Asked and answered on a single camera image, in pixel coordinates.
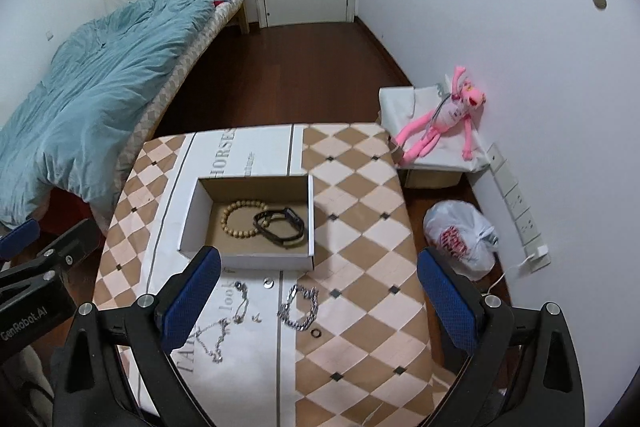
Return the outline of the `black fitness band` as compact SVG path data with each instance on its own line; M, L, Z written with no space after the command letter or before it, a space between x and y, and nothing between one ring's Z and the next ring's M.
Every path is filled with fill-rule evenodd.
M306 239L306 223L290 207L256 213L253 223L261 236L283 248L294 247Z

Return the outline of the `white printed plastic bag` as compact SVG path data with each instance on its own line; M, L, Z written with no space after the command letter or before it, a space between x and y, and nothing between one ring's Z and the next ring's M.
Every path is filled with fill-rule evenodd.
M455 273L477 282L494 269L498 235L472 204L438 202L427 210L423 231L425 239L447 257Z

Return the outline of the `blue duvet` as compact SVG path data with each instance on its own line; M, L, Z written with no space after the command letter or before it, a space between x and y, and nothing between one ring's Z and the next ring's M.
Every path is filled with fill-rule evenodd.
M62 43L1 129L2 225L34 216L54 188L112 211L120 152L213 12L213 0L137 0Z

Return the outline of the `white cardboard box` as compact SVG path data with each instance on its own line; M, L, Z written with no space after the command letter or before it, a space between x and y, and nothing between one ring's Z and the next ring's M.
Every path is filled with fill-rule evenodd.
M283 248L256 230L263 210L290 207L306 223L303 242ZM222 265L236 270L314 269L314 180L309 175L200 178L186 205L178 252L193 257L201 247L217 248Z

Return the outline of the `cardboard box under cloth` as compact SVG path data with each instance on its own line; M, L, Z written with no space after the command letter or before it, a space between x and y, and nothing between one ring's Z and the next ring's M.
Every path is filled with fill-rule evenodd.
M406 169L402 172L402 186L408 189L439 190L455 187L462 178L460 172Z

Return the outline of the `pink panther plush toy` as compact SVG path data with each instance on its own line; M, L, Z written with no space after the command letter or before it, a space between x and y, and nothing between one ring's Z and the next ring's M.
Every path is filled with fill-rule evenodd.
M436 109L407 124L394 138L394 143L402 151L399 165L409 165L430 154L439 140L459 124L463 125L464 135L462 158L466 162L472 161L472 117L485 103L485 92L469 80L464 66L457 66L451 78L450 94Z

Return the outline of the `bed with patterned mattress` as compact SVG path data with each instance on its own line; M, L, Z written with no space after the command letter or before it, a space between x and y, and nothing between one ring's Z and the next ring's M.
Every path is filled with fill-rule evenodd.
M162 89L158 95L148 104L142 113L140 122L134 127L134 132L128 139L126 146L120 152L117 158L115 169L115 199L125 180L134 165L134 159L142 148L142 144L149 139L155 132L163 114L183 82L186 75L203 52L212 43L220 30L229 23L234 16L241 13L244 9L244 0L213 0L214 12L204 28L186 47L184 53L181 54L171 74L166 78Z

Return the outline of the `white wall socket strip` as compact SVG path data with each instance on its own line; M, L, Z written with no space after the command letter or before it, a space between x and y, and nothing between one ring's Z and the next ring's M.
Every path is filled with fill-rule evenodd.
M530 205L520 189L518 180L512 173L509 162L502 155L498 144L492 143L487 150L489 169L494 177L497 188L502 196L506 209L518 231L518 237L525 251L525 257L537 246L547 244L537 227ZM550 263L550 255L527 262L528 269L532 272L547 267Z

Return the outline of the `round wall hole cover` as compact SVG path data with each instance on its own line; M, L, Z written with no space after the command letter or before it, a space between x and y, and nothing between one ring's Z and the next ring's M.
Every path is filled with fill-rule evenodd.
M606 0L592 0L593 5L597 8L597 10L605 10L608 2Z

